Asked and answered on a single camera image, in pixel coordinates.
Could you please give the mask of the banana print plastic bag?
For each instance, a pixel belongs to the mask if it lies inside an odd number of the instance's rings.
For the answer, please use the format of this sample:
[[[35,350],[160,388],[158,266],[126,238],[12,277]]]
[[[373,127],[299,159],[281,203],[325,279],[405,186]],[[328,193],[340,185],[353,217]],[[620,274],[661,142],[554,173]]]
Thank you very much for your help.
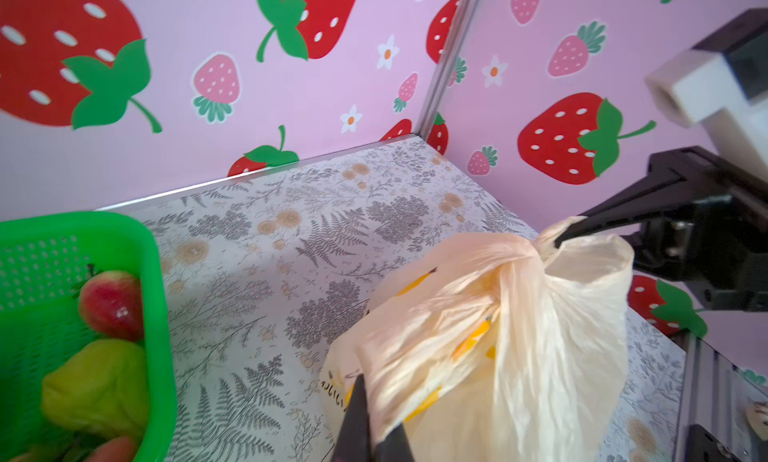
[[[402,424],[415,461],[592,461],[628,377],[634,252],[462,233],[388,275],[322,372],[339,435],[364,377],[371,460]]]

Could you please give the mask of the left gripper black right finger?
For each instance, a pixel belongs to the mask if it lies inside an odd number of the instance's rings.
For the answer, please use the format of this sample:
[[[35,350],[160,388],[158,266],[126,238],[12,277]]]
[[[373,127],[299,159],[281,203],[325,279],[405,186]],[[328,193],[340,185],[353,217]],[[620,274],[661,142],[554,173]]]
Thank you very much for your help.
[[[373,451],[375,462],[414,462],[408,437],[402,424],[394,428]]]

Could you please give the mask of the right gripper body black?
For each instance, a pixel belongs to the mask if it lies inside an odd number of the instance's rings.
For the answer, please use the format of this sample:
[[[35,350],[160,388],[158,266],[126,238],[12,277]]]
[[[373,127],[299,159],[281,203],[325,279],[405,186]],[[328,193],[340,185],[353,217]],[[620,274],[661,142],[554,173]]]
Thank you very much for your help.
[[[696,147],[652,155],[643,181],[654,212],[627,238],[636,269],[710,310],[766,311],[766,182]]]

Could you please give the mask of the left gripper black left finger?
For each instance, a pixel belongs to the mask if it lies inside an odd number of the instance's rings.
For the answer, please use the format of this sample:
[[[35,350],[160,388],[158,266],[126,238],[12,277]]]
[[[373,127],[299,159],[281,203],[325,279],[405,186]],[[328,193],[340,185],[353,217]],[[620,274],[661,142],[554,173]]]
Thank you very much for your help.
[[[353,386],[342,426],[334,447],[332,462],[368,462],[371,460],[370,427],[364,377]]]

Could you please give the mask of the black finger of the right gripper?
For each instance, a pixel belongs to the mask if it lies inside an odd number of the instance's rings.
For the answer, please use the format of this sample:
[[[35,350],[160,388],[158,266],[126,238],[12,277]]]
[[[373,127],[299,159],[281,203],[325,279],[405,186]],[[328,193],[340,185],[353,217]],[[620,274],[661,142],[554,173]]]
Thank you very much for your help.
[[[560,247],[568,240],[606,230],[670,219],[692,204],[695,193],[695,181],[671,169],[651,172],[608,201],[585,212],[584,219],[560,235],[555,246]]]

